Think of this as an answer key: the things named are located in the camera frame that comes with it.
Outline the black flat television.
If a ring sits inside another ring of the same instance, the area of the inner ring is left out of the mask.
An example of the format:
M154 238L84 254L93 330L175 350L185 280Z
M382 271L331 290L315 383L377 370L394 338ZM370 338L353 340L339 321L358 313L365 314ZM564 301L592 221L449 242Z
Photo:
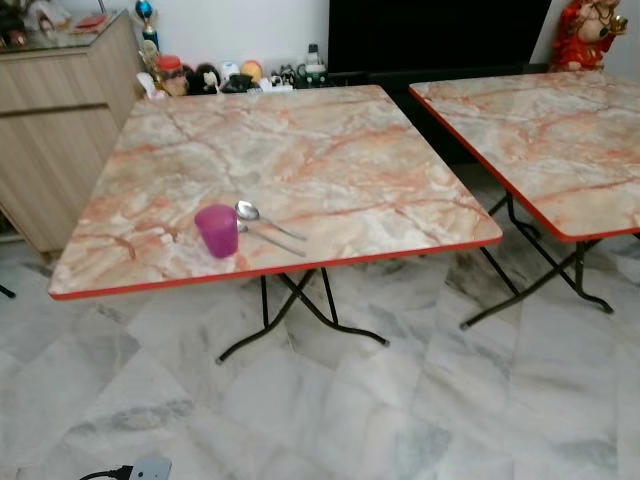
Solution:
M330 0L332 72L525 64L550 0Z

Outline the silver metal spoon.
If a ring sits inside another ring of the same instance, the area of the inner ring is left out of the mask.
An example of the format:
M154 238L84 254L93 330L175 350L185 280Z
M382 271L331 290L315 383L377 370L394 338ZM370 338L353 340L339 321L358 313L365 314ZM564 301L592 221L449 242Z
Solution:
M251 202L243 201L243 200L237 201L236 211L237 211L237 215L239 216L239 219L241 220L261 221L261 223L269 225L269 227L273 227L276 230L279 230L279 232L287 234L287 236L289 237L296 238L298 239L298 241L307 241L307 238L305 236L301 236L301 234L294 233L292 232L292 230L285 229L284 227L282 227L282 225L276 224L275 221L270 220L269 218L266 218L266 216L262 215L260 210L257 209L255 205L251 204Z

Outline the red lidded jar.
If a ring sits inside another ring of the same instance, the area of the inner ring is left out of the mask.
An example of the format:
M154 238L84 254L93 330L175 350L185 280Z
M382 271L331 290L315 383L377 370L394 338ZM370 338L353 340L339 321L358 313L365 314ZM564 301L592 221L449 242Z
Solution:
M161 54L155 61L155 77L157 83L168 92L169 96L186 96L188 81L186 68L177 55Z

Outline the red laughing Buddha statue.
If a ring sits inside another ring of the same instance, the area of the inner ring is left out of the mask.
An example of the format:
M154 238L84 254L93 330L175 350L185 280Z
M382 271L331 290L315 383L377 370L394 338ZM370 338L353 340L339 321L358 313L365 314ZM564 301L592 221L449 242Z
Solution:
M621 0L570 0L559 14L550 72L602 70L604 54L618 36L612 26L614 9L620 3Z

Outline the black folding table leg frame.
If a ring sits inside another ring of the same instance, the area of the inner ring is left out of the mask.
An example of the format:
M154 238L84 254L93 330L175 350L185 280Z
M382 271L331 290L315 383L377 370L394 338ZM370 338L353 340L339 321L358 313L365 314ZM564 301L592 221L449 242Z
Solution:
M468 330L471 326L479 324L481 320L484 320L485 317L490 317L494 314L498 314L498 312L502 310L506 310L509 306L516 305L517 302L521 302L526 300L527 297L530 296L531 293L539 291L539 289L543 288L545 284L552 279L553 274L558 274L559 278L563 280L564 283L570 285L570 287L575 291L577 296L582 298L582 300L590 301L598 305L605 314L613 314L614 310L611 305L607 301L602 300L602 298L595 297L593 294L586 293L584 291L584 260L586 256L586 252L591 250L598 244L599 239L590 239L590 241L585 242L576 242L575 243L575 251L570 253L566 257L566 259L561 260L559 262L554 262L553 257L549 255L547 251L541 247L541 243L539 241L541 237L541 233L538 229L534 227L531 223L526 223L526 221L521 221L517 219L516 216L516 205L515 200L513 200L513 195L511 192L504 192L504 196L502 200L499 200L497 204L493 207L490 207L489 214L492 215L494 212L498 212L502 209L506 209L508 212L508 219L515 224L515 227L520 232L521 236L524 236L526 241L529 241L531 246L535 248L536 251L540 253L541 256L544 257L545 260L552 264L552 270L549 270L549 273L540 276L538 280L535 280L534 283L525 289L517 288L517 285L512 282L511 278L506 273L506 270L503 269L502 265L498 264L498 261L495 260L495 257L492 255L492 252L486 250L485 247L481 247L481 252L485 256L486 261L492 265L492 268L495 270L495 273L499 275L499 278L503 280L504 284L507 285L511 292L513 293L512 297L509 297L508 300L500 302L499 305L493 306L490 308L486 308L486 310L481 311L480 314L476 314L472 316L470 320L463 321L460 324L460 328L462 330Z
M311 298L307 296L305 291L306 285L311 282L316 273L320 273L320 278L323 280L324 294L326 297L326 305L328 305L329 308L329 314L324 314L324 312L320 310L320 307L317 307L315 302L312 302ZM230 356L233 356L233 353L237 352L238 349L246 347L248 344L256 342L256 340L264 338L265 335L273 332L276 326L282 324L284 316L288 314L289 310L291 310L294 302L301 302L317 320L320 320L321 323L328 326L328 328L335 330L335 332L360 335L360 337L367 337L376 340L376 342L379 342L381 346L389 346L390 342L387 338L381 337L381 335L374 332L370 332L370 330L356 328L356 326L344 326L339 324L340 319L338 316L337 305L335 305L334 301L332 284L330 284L328 271L326 271L325 268L307 270L298 282L292 279L288 274L284 273L276 274L276 278L278 278L280 282L284 284L284 287L288 289L289 296L287 300L283 302L282 306L276 308L276 310L271 310L269 303L268 276L260 276L259 289L261 298L262 328L259 332L247 335L246 338L237 340L236 343L225 349L221 355L215 358L215 364L224 364L224 362L227 361Z

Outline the light wooden cabinet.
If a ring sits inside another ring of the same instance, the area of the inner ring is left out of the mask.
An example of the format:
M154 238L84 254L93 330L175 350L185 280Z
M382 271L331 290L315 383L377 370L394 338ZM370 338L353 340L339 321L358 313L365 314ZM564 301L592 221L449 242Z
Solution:
M0 214L41 253L63 250L138 100L134 23L76 45L0 52Z

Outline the red flat box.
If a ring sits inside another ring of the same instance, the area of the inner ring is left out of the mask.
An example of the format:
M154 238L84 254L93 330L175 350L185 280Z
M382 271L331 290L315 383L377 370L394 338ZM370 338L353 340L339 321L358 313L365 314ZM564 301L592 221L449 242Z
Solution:
M111 19L109 14L106 13L93 13L83 15L76 23L73 24L72 33L77 35L87 35L91 32L100 32L109 24Z

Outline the purple plastic cup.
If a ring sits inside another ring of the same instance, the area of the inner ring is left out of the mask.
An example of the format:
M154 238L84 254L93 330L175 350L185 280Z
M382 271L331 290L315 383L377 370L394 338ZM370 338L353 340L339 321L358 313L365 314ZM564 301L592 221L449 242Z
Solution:
M214 204L196 212L195 225L207 251L215 259L227 259L238 250L238 215L232 206Z

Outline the blue ball trophy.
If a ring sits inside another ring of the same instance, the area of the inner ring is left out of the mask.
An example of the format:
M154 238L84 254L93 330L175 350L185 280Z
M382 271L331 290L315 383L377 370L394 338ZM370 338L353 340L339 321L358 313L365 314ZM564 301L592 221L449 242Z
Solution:
M148 45L154 46L156 50L159 50L159 36L157 36L157 31L154 26L154 5L150 3L150 0L136 0L134 1L134 15L136 15L142 23L142 40L148 42Z

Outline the black plush toy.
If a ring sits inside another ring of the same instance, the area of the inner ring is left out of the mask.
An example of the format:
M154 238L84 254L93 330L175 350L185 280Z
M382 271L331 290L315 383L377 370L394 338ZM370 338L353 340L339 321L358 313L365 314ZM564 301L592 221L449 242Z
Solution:
M221 74L212 64L200 64L195 69L184 67L188 95L214 95L220 90Z

